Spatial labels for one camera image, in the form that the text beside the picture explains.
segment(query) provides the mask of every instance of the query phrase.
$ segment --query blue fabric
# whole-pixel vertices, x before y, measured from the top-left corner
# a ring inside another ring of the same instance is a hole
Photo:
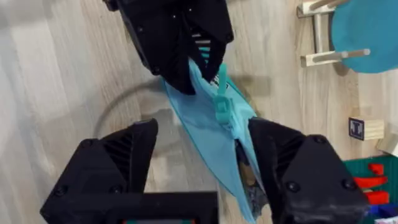
[[[350,0],[336,8],[331,39],[337,52],[370,49],[343,63],[356,72],[378,73],[398,67],[398,0]]]
[[[216,118],[213,101],[217,96],[218,85],[216,82],[208,83],[204,80],[192,60],[189,61],[189,66],[196,95],[181,94],[165,83],[170,102],[207,167],[236,197],[243,217],[248,222],[255,222],[240,178],[234,140],[241,141],[254,175],[264,190],[248,130],[248,119],[256,114],[233,82],[227,78],[228,84],[224,95],[232,102],[233,112],[229,124],[220,124]]]

